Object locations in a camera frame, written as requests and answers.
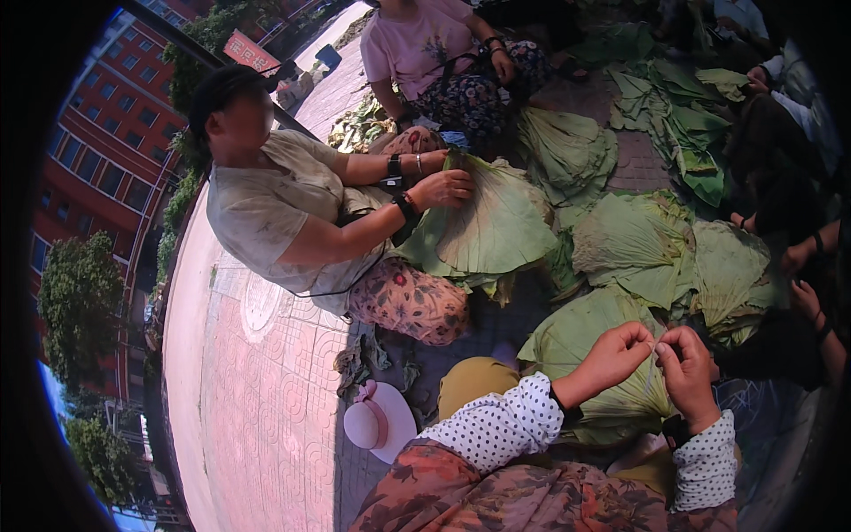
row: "red building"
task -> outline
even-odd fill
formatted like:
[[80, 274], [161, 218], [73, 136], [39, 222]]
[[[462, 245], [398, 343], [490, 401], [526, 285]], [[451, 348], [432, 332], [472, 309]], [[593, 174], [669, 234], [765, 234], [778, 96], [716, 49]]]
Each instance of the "red building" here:
[[[211, 4], [140, 3], [175, 26], [205, 13]], [[121, 265], [131, 320], [143, 323], [146, 297], [156, 276], [162, 211], [180, 178], [178, 157], [168, 143], [186, 126], [168, 100], [172, 67], [162, 62], [165, 45], [163, 37], [121, 12], [74, 80], [47, 149], [33, 215], [33, 300], [50, 244], [70, 237], [85, 239], [103, 230]], [[145, 353], [134, 346], [141, 346], [141, 340], [122, 334], [120, 341], [115, 355], [102, 362], [106, 386], [101, 391], [139, 400]]]

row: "hand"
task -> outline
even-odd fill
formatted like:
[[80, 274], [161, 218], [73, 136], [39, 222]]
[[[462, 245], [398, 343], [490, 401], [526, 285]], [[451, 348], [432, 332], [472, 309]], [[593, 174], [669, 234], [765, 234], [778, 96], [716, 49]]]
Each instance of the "hand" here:
[[[671, 347], [677, 347], [683, 360]], [[700, 337], [690, 327], [677, 327], [664, 333], [656, 344], [656, 354], [665, 377], [665, 388], [674, 406], [683, 414], [691, 433], [703, 432], [721, 417], [710, 387], [710, 356]]]
[[807, 264], [810, 256], [808, 240], [809, 238], [798, 245], [786, 248], [783, 258], [780, 259], [780, 271], [783, 272], [783, 275], [792, 277]]
[[718, 25], [722, 28], [727, 28], [730, 31], [735, 31], [737, 35], [740, 35], [745, 31], [745, 29], [730, 17], [718, 17]]
[[751, 68], [750, 71], [747, 73], [747, 76], [748, 79], [756, 79], [763, 85], [768, 84], [768, 80], [765, 78], [765, 71], [762, 69], [761, 66], [754, 66], [753, 68]]
[[653, 335], [639, 322], [627, 322], [597, 338], [585, 360], [570, 374], [585, 388], [583, 401], [626, 380], [653, 352]]
[[768, 94], [771, 92], [765, 82], [761, 82], [756, 76], [752, 76], [749, 72], [747, 78], [751, 81], [747, 84], [747, 86], [753, 94]]
[[435, 174], [443, 170], [446, 154], [449, 150], [435, 150], [420, 154], [420, 164], [423, 167], [423, 176]]
[[813, 287], [806, 281], [801, 281], [800, 285], [792, 281], [792, 291], [789, 294], [789, 302], [804, 316], [809, 318], [809, 321], [815, 320], [821, 314], [821, 304], [819, 296], [816, 295]]
[[500, 77], [500, 83], [505, 87], [514, 79], [514, 63], [508, 57], [508, 52], [504, 49], [491, 50], [490, 61], [494, 64], [496, 75]]
[[416, 203], [420, 212], [438, 205], [460, 207], [464, 200], [472, 196], [476, 188], [473, 179], [464, 170], [444, 170], [420, 180], [408, 194]]

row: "sandal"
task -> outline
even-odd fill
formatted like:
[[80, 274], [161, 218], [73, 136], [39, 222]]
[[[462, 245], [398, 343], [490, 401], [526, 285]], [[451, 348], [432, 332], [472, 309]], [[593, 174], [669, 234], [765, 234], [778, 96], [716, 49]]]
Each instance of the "sandal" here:
[[567, 59], [565, 60], [561, 66], [556, 69], [556, 74], [559, 77], [572, 81], [574, 83], [585, 83], [588, 81], [588, 71], [585, 70], [585, 74], [581, 76], [576, 75], [576, 71], [585, 70], [584, 68], [580, 68], [580, 66], [576, 63], [575, 60]]

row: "blue sky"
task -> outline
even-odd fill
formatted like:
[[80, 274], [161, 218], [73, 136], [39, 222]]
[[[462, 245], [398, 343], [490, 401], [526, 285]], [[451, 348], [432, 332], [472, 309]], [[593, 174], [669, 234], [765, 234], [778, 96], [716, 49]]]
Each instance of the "blue sky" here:
[[[59, 416], [60, 415], [68, 415], [66, 410], [65, 402], [62, 400], [62, 390], [65, 387], [56, 380], [53, 372], [50, 371], [50, 368], [43, 363], [38, 363], [39, 369], [42, 372], [42, 382], [44, 383], [44, 391], [48, 395], [48, 400], [50, 401], [51, 407], [53, 407], [54, 415], [56, 416], [57, 424], [59, 424]], [[60, 432], [62, 436], [65, 436], [65, 431], [62, 429], [62, 425], [59, 425]], [[104, 512], [107, 512], [106, 506], [103, 506]], [[152, 521], [146, 521], [145, 519], [133, 518], [130, 516], [124, 516], [121, 514], [112, 514], [115, 519], [115, 524], [118, 526], [119, 530], [126, 530], [127, 532], [152, 532], [156, 523]]]

